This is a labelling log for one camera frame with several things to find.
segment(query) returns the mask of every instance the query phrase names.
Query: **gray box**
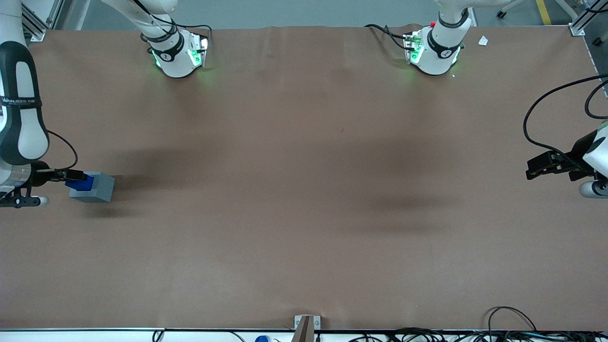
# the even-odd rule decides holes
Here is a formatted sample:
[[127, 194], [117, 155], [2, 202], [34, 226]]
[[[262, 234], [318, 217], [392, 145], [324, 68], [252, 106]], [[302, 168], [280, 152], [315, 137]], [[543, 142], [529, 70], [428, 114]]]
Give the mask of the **gray box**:
[[85, 203], [110, 203], [114, 190], [114, 178], [99, 171], [86, 171], [93, 177], [93, 187], [90, 191], [70, 190], [70, 197]]

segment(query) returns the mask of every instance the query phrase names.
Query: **gray floor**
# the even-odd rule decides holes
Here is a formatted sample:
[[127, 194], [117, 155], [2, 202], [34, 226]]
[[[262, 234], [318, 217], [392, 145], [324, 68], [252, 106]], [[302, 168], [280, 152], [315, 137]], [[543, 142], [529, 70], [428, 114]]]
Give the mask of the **gray floor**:
[[[554, 25], [571, 21], [554, 0], [545, 0]], [[214, 29], [254, 29], [266, 26], [363, 26], [374, 23], [402, 26], [437, 20], [437, 5], [431, 0], [180, 0], [171, 16], [181, 24], [208, 24]], [[511, 9], [504, 19], [497, 8], [475, 9], [479, 26], [543, 25], [536, 1], [528, 0]], [[101, 0], [72, 0], [64, 29], [135, 30], [121, 14]], [[591, 42], [608, 30], [608, 14], [597, 15], [586, 28], [586, 40], [598, 72], [608, 73], [608, 43]]]

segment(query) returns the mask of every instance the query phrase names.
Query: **brown paper mat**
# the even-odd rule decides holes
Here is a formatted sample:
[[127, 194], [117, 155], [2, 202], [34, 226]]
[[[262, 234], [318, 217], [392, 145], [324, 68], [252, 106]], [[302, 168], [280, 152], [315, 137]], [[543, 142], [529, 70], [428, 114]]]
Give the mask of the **brown paper mat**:
[[[47, 126], [79, 169], [117, 184], [111, 204], [48, 184], [48, 207], [0, 212], [1, 326], [281, 327], [315, 313], [327, 328], [481, 328], [512, 305], [540, 329], [605, 328], [606, 202], [566, 175], [524, 174], [542, 152], [524, 140], [527, 108], [595, 74], [582, 38], [473, 28], [439, 77], [369, 29], [213, 38], [207, 68], [179, 80], [138, 32], [32, 45]], [[595, 85], [542, 103], [531, 134], [569, 150], [599, 124], [582, 111]], [[70, 163], [51, 139], [44, 160]], [[526, 326], [501, 314], [496, 328]]]

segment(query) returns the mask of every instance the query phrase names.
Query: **green led light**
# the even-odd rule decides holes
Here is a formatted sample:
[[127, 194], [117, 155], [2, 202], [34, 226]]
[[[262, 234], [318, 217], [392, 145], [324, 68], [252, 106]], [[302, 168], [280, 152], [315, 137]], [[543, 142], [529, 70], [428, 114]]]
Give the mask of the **green led light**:
[[454, 59], [452, 60], [452, 64], [456, 63], [456, 59], [458, 58], [459, 52], [460, 52], [460, 48], [458, 48], [458, 50], [456, 50], [456, 53], [454, 54]]
[[194, 64], [194, 66], [201, 65], [201, 54], [199, 54], [197, 51], [191, 51], [190, 49], [188, 49], [188, 54], [190, 55], [190, 59], [192, 60], [192, 64]]
[[418, 63], [423, 52], [424, 49], [422, 48], [422, 44], [420, 44], [416, 51], [412, 52], [412, 63]]
[[154, 56], [154, 60], [156, 60], [156, 66], [158, 66], [159, 68], [162, 68], [161, 63], [158, 61], [158, 58], [156, 57], [156, 54], [154, 53], [154, 50], [152, 50], [152, 56]]

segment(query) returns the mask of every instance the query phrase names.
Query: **white robotic arm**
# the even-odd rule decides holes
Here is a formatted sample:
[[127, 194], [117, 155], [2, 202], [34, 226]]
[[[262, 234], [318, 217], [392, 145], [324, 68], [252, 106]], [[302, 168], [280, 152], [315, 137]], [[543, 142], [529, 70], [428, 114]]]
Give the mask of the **white robotic arm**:
[[[207, 37], [178, 29], [169, 17], [177, 0], [103, 0], [133, 22], [143, 33], [156, 64], [170, 77], [184, 77], [202, 66]], [[109, 201], [114, 180], [71, 168], [51, 169], [40, 161], [49, 148], [34, 60], [27, 48], [21, 22], [21, 0], [0, 5], [0, 207], [40, 206], [46, 197], [31, 196], [32, 187], [46, 181], [66, 181], [81, 201]]]
[[494, 7], [511, 0], [434, 0], [440, 7], [439, 19], [405, 37], [407, 61], [430, 75], [444, 74], [460, 52], [460, 44], [471, 27], [468, 7]]
[[36, 67], [23, 35], [21, 0], [0, 6], [0, 198], [24, 184], [44, 156], [49, 136], [42, 119]]
[[549, 150], [530, 159], [526, 177], [528, 180], [533, 180], [538, 176], [565, 172], [568, 173], [570, 181], [593, 177], [593, 181], [586, 181], [579, 186], [579, 193], [587, 198], [608, 199], [606, 139], [608, 139], [608, 120], [604, 121], [597, 130], [578, 139], [569, 152], [562, 154]]
[[178, 29], [171, 17], [178, 0], [102, 0], [139, 28], [156, 64], [169, 77], [184, 77], [202, 66], [207, 37]]

